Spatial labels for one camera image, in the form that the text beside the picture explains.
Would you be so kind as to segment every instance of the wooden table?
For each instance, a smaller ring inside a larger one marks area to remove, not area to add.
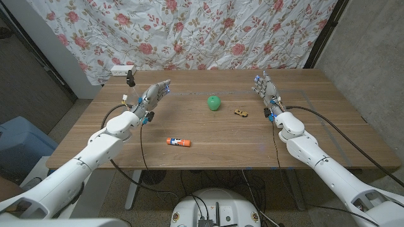
[[[343,95],[315,69],[268,70],[280,90],[285,105],[311,108],[337,125],[352,141],[381,166],[396,168],[399,159],[376,134]],[[151,84],[171,79],[170,90],[154,110],[153,122],[143,128],[143,150],[150,169],[264,169],[276,168],[276,152],[272,124],[264,117],[262,99],[251,90],[255,75],[262,70],[222,71],[144,71],[136,72],[136,91],[142,94]],[[79,153],[88,138],[100,129],[104,115],[121,103],[128,86],[124,77],[112,77],[91,102],[52,156],[47,167],[59,168]],[[211,111],[207,99],[217,95],[222,100],[218,111]],[[243,118],[235,109],[248,112]],[[111,114],[114,117],[121,109]],[[291,110],[319,146],[343,166],[374,168],[354,147],[331,126],[304,110]],[[276,143],[282,168],[308,168],[293,158],[286,145]],[[125,169],[145,169],[140,150],[140,130],[114,158]],[[169,146],[168,137],[189,139],[190,148]],[[101,168],[113,168],[110,163]]]

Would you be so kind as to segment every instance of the gray wall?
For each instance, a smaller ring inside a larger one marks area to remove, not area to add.
[[[24,30],[56,68],[78,98],[94,98],[101,86],[93,86],[72,53],[25,0],[2,0]]]
[[[315,68],[404,161],[404,1],[350,1]]]

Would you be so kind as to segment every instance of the green ball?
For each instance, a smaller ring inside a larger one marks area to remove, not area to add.
[[[220,106],[220,98],[217,96],[211,96],[208,98],[208,106],[212,111],[216,111]]]

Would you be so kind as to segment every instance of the blue container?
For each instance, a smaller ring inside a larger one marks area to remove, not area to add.
[[[57,143],[23,117],[0,125],[0,167],[13,175],[28,175]]]

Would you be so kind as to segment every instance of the glue stick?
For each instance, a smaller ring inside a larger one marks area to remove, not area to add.
[[[176,146],[191,146],[191,141],[187,139],[174,139],[174,138],[167,138],[168,145],[176,145]]]

